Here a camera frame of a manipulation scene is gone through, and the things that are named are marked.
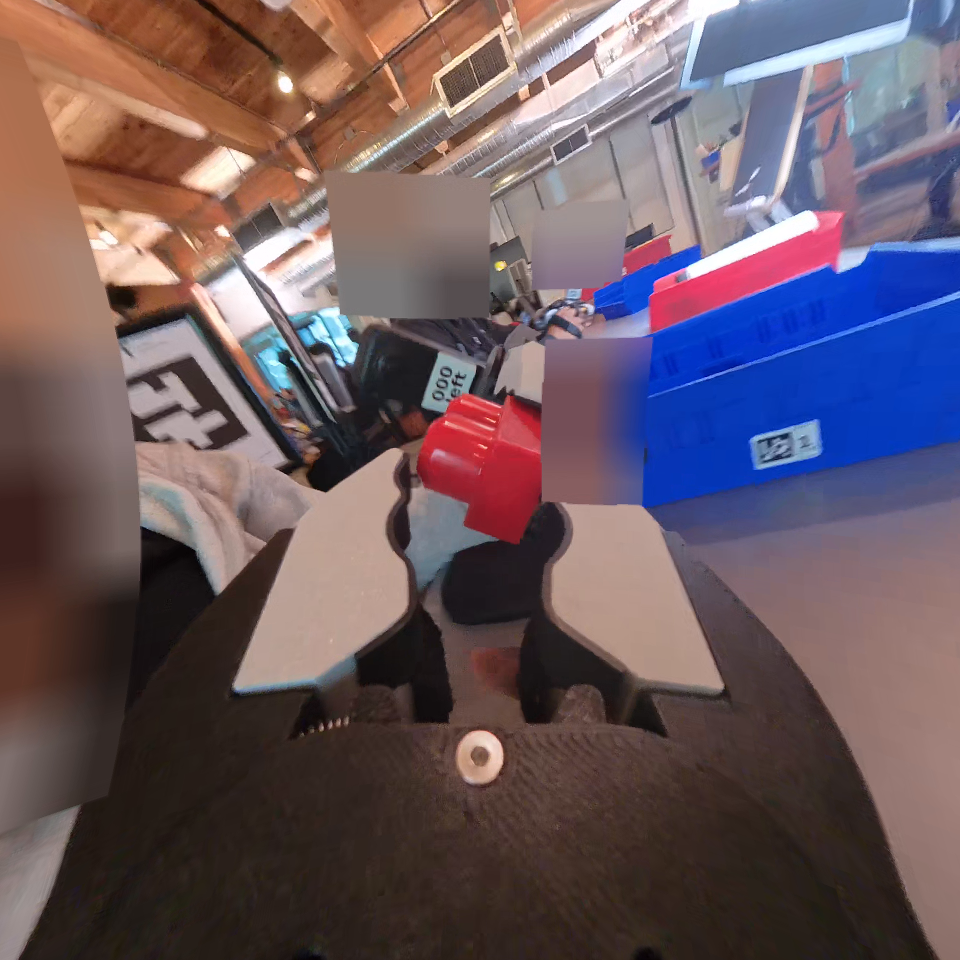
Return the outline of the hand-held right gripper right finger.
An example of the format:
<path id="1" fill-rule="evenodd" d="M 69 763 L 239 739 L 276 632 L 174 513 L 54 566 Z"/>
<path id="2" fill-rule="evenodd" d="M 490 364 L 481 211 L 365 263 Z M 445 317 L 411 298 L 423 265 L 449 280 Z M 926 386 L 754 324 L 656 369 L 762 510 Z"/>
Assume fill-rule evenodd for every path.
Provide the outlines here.
<path id="1" fill-rule="evenodd" d="M 544 570 L 544 618 L 587 667 L 601 667 L 607 714 L 630 724 L 656 694 L 722 697 L 710 642 L 651 514 L 625 505 L 558 512 L 564 537 Z"/>

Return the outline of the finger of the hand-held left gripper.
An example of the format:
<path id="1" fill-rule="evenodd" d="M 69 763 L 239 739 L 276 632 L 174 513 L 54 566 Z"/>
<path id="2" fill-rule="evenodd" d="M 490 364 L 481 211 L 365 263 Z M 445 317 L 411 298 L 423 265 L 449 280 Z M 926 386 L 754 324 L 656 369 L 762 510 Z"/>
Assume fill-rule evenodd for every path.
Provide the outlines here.
<path id="1" fill-rule="evenodd" d="M 537 411 L 543 406 L 543 347 L 520 344 L 506 349 L 493 390 L 493 401 L 500 405 L 507 398 Z"/>

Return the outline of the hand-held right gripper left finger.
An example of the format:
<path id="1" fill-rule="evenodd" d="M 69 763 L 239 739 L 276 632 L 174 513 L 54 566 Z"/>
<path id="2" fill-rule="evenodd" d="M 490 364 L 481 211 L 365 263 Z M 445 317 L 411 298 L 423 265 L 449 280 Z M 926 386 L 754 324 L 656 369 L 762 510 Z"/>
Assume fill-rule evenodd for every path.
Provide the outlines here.
<path id="1" fill-rule="evenodd" d="M 297 523 L 234 677 L 241 696 L 300 691 L 325 718 L 345 716 L 359 655 L 414 611 L 415 581 L 395 522 L 410 498 L 400 449 L 367 463 Z"/>

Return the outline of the red plug adapter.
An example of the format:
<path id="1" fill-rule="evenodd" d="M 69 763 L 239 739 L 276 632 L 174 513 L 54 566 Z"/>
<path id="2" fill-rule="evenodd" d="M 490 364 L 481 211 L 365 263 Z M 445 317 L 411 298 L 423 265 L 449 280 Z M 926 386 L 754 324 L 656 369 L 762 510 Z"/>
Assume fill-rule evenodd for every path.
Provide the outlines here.
<path id="1" fill-rule="evenodd" d="M 429 427 L 417 472 L 428 490 L 466 506 L 464 525 L 518 544 L 542 501 L 542 412 L 514 396 L 468 393 Z"/>

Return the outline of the red plastic bin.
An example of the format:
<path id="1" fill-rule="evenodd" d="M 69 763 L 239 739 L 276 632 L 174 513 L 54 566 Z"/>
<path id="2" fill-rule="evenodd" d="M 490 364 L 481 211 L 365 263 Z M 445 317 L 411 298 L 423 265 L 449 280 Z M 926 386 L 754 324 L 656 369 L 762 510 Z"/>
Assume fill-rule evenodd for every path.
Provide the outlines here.
<path id="1" fill-rule="evenodd" d="M 846 213 L 814 211 L 810 234 L 751 256 L 698 279 L 676 283 L 673 272 L 654 283 L 648 303 L 650 330 L 659 332 L 753 294 L 829 267 L 841 254 Z"/>

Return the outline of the blue plastic bin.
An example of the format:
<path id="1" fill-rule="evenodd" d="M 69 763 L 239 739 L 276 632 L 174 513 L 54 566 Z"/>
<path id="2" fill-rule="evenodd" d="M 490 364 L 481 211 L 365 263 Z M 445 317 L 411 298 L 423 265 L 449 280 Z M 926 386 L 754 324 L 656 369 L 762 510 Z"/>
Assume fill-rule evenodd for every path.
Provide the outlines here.
<path id="1" fill-rule="evenodd" d="M 869 248 L 651 334 L 646 508 L 958 441 L 958 239 Z"/>

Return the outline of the person's left forearm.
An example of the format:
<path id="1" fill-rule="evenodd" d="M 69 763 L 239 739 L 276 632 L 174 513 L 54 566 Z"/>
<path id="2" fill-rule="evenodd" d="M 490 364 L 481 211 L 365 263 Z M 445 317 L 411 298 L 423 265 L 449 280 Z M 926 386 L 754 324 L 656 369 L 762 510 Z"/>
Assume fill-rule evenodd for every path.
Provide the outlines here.
<path id="1" fill-rule="evenodd" d="M 413 489 L 408 506 L 410 542 L 406 548 L 416 588 L 425 591 L 459 552 L 491 541 L 465 524 L 467 504 L 425 486 Z"/>

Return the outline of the person's right hand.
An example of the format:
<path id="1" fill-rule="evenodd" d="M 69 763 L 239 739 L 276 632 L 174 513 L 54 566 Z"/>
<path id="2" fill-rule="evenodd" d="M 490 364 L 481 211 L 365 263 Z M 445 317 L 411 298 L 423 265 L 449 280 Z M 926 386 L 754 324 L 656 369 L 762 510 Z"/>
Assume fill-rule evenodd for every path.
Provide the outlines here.
<path id="1" fill-rule="evenodd" d="M 475 649 L 470 655 L 473 673 L 484 688 L 518 699 L 521 653 L 520 647 Z"/>

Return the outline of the medium blue storage bin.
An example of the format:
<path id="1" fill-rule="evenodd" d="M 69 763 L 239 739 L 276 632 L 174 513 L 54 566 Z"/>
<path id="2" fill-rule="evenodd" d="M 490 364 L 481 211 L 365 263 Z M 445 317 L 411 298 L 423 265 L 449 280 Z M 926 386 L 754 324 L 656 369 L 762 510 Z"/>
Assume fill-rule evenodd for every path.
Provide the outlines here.
<path id="1" fill-rule="evenodd" d="M 658 280 L 689 267 L 700 258 L 701 246 L 689 246 L 651 266 L 622 276 L 617 282 L 593 292 L 595 311 L 608 321 L 641 313 L 647 308 Z"/>

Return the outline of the ceiling air vent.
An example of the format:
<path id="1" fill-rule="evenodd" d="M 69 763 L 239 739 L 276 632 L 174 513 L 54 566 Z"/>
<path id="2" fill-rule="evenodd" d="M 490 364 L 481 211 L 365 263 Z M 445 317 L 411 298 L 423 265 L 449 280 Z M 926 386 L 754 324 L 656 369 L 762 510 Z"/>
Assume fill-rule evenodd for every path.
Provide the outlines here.
<path id="1" fill-rule="evenodd" d="M 431 90 L 454 117 L 479 104 L 495 88 L 515 78 L 518 66 L 507 31 L 500 26 L 436 72 Z"/>
<path id="2" fill-rule="evenodd" d="M 257 210 L 234 222 L 229 233 L 234 245 L 246 255 L 262 243 L 282 234 L 290 227 L 283 205 L 268 201 Z"/>

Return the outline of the framed marker sign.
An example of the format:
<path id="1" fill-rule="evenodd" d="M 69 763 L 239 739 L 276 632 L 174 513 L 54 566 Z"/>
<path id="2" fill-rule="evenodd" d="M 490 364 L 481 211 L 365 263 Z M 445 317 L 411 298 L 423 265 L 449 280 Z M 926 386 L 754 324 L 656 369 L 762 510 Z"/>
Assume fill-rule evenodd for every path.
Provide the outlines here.
<path id="1" fill-rule="evenodd" d="M 194 306 L 116 327 L 133 437 L 229 452 L 283 473 L 303 458 L 277 416 Z"/>

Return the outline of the black floor lamp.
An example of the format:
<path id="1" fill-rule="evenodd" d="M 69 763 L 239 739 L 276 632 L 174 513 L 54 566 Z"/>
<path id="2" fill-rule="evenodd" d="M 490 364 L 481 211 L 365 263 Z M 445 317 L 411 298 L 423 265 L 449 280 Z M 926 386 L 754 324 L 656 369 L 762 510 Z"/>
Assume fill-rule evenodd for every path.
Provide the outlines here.
<path id="1" fill-rule="evenodd" d="M 705 236 L 699 201 L 691 180 L 691 168 L 683 143 L 679 117 L 691 104 L 691 97 L 682 97 L 666 105 L 651 118 L 651 126 L 659 130 L 668 144 L 671 167 L 677 181 L 679 195 L 682 198 L 683 216 L 696 243 L 705 249 Z"/>

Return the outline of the slanted black panel board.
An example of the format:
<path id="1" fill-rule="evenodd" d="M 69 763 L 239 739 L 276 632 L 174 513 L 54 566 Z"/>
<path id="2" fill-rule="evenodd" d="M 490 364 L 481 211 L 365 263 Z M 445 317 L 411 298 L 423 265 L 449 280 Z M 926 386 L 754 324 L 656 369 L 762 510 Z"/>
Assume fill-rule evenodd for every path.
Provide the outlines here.
<path id="1" fill-rule="evenodd" d="M 807 66 L 752 85 L 743 125 L 743 143 L 724 216 L 745 219 L 756 231 L 792 213 L 783 202 L 810 94 L 813 68 Z"/>

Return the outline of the LED light panel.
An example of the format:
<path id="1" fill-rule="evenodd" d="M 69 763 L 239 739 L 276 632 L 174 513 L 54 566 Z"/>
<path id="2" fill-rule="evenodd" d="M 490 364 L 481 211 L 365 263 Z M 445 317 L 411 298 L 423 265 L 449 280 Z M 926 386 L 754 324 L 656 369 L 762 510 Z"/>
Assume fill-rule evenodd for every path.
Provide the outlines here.
<path id="1" fill-rule="evenodd" d="M 735 2 L 694 16 L 679 81 L 726 87 L 882 50 L 936 30 L 954 1 Z"/>

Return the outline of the silver ceiling duct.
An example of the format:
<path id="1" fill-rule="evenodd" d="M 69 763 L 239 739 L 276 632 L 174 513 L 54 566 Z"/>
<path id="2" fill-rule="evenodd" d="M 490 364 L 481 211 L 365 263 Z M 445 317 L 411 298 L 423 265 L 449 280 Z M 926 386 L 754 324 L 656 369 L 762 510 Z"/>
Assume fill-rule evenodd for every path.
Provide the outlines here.
<path id="1" fill-rule="evenodd" d="M 493 177 L 642 90 L 675 90 L 687 2 L 556 2 L 521 29 L 498 33 L 508 67 L 469 102 L 448 104 L 440 79 L 419 109 L 335 169 L 401 172 L 486 121 L 425 174 Z"/>

